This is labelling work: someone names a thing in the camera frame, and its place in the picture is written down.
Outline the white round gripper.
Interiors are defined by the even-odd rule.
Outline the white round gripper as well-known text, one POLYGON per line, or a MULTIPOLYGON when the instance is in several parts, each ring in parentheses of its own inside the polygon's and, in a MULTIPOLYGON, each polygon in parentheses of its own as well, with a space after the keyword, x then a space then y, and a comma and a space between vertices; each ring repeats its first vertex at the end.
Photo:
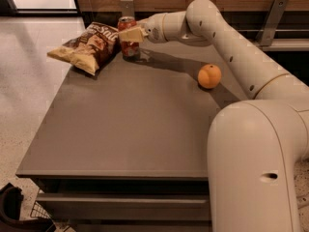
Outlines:
POLYGON ((136 21, 138 26, 130 27, 119 32, 120 41, 142 43, 148 38, 154 44, 165 43, 166 39, 163 33, 164 17, 165 14, 154 14, 149 18, 136 21))

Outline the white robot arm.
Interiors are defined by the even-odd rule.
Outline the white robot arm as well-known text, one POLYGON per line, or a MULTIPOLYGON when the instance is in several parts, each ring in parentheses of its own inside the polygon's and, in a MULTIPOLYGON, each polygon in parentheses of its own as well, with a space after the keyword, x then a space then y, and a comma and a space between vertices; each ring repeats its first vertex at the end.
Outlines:
POLYGON ((306 84, 231 27, 210 0, 155 14, 124 42, 213 45, 246 94, 211 123, 207 146, 213 232, 303 232, 295 163, 309 155, 306 84))

